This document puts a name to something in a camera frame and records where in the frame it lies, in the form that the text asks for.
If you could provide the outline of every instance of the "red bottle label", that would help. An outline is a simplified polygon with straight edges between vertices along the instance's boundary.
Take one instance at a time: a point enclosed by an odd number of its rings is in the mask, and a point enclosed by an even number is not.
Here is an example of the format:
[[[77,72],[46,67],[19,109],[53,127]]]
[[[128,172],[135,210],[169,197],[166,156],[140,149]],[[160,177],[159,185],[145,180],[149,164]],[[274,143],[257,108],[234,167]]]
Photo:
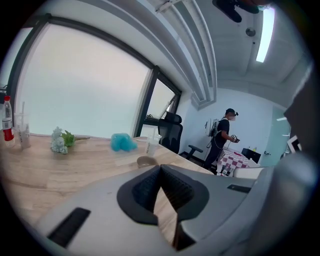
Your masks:
[[[11,128],[3,130],[3,134],[4,134],[4,140],[6,142],[9,142],[14,139],[14,133]]]

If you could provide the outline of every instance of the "black pants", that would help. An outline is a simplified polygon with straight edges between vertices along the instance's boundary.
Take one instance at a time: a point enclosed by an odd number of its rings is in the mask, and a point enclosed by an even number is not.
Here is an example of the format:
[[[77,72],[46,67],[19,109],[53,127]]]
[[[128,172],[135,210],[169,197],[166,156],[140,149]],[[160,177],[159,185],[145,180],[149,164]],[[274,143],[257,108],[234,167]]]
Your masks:
[[[211,164],[217,159],[220,152],[221,152],[221,149],[218,148],[217,145],[213,142],[211,145],[210,153],[208,154],[208,156],[206,157],[206,160],[204,162],[203,168],[210,170]]]

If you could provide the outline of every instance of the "water bottle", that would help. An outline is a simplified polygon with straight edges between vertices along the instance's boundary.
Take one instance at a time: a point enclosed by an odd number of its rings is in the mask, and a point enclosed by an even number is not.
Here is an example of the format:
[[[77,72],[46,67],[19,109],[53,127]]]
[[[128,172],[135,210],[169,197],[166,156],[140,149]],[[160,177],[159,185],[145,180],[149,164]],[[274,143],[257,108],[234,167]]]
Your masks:
[[[10,104],[10,96],[4,96],[4,104],[2,109],[2,130],[5,145],[9,148],[15,145],[15,136],[12,126],[12,108]]]

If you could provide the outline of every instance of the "checkered tablecloth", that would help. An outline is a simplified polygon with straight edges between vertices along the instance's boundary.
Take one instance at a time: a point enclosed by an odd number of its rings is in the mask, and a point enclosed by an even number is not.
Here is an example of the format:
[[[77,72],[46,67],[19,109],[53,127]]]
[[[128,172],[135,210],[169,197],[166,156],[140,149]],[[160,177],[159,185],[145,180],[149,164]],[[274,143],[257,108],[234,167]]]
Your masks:
[[[218,176],[229,176],[236,167],[246,168],[248,164],[248,158],[243,154],[237,155],[234,150],[223,149],[217,165],[222,166],[221,170],[217,170]]]

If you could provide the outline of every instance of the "door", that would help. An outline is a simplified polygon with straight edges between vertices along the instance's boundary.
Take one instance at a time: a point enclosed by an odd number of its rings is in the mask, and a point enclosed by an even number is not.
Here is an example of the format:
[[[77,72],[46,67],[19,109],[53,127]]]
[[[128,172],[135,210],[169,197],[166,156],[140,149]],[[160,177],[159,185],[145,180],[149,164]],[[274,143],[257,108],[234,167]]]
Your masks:
[[[286,151],[287,141],[290,138],[290,124],[284,117],[284,111],[274,106],[270,135],[265,149],[270,155],[262,154],[260,165],[263,167],[275,166]]]

